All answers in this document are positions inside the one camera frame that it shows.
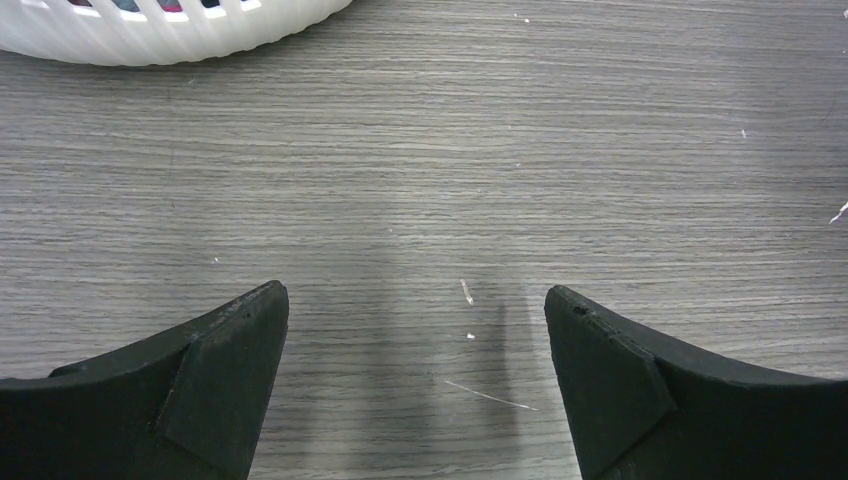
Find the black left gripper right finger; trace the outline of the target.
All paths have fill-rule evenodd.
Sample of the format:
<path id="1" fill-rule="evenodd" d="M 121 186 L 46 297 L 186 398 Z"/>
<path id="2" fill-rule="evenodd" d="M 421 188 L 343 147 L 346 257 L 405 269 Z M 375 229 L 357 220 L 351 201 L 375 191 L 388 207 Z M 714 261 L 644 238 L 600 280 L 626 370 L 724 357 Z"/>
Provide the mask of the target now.
<path id="1" fill-rule="evenodd" d="M 694 346 L 561 285 L 553 365 L 585 479 L 843 479 L 847 384 Z"/>

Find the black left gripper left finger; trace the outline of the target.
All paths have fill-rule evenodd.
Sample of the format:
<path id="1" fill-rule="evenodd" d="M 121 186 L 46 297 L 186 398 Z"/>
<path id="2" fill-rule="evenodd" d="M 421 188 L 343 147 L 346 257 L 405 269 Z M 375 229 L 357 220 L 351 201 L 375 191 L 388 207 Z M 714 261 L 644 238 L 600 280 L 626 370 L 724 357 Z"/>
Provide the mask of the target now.
<path id="1" fill-rule="evenodd" d="M 180 325 L 1 382 L 5 479 L 245 479 L 288 329 L 276 280 Z"/>

